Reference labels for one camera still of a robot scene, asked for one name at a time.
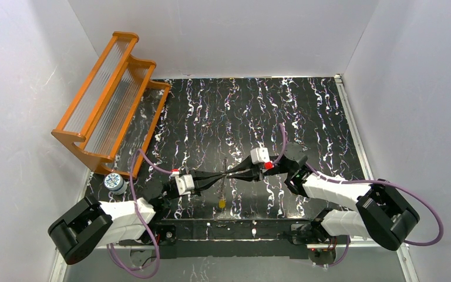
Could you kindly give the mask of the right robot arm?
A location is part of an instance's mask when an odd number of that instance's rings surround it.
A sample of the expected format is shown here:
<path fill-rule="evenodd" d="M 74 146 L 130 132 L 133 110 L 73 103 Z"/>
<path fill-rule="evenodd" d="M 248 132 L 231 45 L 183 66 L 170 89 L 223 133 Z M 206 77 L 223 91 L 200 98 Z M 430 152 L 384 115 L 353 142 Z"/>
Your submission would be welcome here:
<path fill-rule="evenodd" d="M 319 241 L 358 236 L 395 251 L 420 221 L 418 212 L 389 182 L 351 181 L 325 175 L 309 165 L 308 155 L 293 142 L 287 143 L 278 156 L 270 156 L 264 147 L 252 149 L 226 174 L 230 179 L 247 182 L 285 174 L 284 183 L 292 194 L 345 207 L 344 211 L 324 209 L 314 217 L 308 234 Z"/>

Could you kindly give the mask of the white keyring holder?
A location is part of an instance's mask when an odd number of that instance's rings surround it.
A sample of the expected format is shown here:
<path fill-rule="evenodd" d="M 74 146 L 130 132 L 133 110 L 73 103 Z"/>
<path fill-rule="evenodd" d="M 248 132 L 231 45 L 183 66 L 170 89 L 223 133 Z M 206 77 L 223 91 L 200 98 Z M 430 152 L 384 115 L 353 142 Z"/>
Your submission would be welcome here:
<path fill-rule="evenodd" d="M 227 171 L 227 158 L 225 157 L 223 160 L 223 172 L 225 173 Z M 220 199 L 226 199 L 225 198 L 225 192 L 224 192 L 224 188 L 225 188 L 225 182 L 226 182 L 226 176 L 227 174 L 225 173 L 223 175 L 223 178 L 220 180 L 220 186 L 218 189 L 218 198 Z"/>

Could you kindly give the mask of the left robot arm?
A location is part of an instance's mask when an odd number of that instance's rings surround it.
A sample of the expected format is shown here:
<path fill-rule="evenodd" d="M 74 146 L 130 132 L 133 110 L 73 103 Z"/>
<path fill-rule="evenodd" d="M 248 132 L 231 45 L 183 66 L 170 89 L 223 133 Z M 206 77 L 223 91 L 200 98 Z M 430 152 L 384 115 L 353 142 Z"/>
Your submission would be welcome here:
<path fill-rule="evenodd" d="M 191 170 L 174 174 L 161 186 L 137 200 L 100 202 L 86 196 L 48 228 L 48 235 L 68 265 L 85 259 L 95 248 L 123 240 L 138 240 L 150 222 L 165 215 L 170 202 L 187 195 L 200 195 L 225 177 L 222 172 Z"/>

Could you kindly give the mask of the yellow tagged key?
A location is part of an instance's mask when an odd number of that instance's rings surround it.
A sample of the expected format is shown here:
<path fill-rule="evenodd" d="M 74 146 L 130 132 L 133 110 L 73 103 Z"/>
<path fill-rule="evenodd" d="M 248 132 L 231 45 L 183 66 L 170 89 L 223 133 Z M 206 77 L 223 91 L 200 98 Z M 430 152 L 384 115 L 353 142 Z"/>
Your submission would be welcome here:
<path fill-rule="evenodd" d="M 218 202 L 218 207 L 219 207 L 220 209 L 225 209 L 226 205 L 227 205 L 226 199 L 220 199 L 220 200 L 219 200 L 219 202 Z"/>

